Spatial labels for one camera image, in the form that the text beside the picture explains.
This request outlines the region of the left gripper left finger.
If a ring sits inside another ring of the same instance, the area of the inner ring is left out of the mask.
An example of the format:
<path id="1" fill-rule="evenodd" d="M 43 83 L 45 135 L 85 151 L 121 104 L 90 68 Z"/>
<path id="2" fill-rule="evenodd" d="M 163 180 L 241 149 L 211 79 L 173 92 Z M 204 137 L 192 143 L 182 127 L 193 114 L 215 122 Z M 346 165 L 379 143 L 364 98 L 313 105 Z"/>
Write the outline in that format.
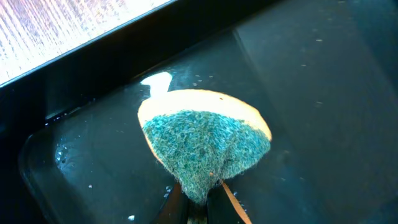
<path id="1" fill-rule="evenodd" d="M 151 224 L 187 224 L 189 199 L 176 183 Z"/>

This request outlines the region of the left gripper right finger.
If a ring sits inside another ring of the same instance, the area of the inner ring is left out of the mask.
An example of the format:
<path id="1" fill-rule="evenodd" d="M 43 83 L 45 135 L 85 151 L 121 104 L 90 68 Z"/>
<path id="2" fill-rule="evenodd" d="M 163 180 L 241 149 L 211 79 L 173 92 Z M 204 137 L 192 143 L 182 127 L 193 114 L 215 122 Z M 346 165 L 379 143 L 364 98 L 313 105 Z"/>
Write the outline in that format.
<path id="1" fill-rule="evenodd" d="M 221 185 L 209 191 L 206 211 L 207 224 L 244 224 Z"/>

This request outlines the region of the orange and green sponge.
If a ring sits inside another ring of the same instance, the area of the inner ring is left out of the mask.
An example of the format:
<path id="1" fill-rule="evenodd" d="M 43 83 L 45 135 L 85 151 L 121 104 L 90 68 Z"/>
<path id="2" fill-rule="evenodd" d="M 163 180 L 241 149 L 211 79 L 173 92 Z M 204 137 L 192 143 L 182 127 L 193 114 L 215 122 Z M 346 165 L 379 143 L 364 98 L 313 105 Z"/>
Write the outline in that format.
<path id="1" fill-rule="evenodd" d="M 244 223 L 250 219 L 225 184 L 271 149 L 272 133 L 260 112 L 210 90 L 174 90 L 144 100 L 137 117 L 154 157 L 195 204 L 206 205 L 222 186 Z"/>

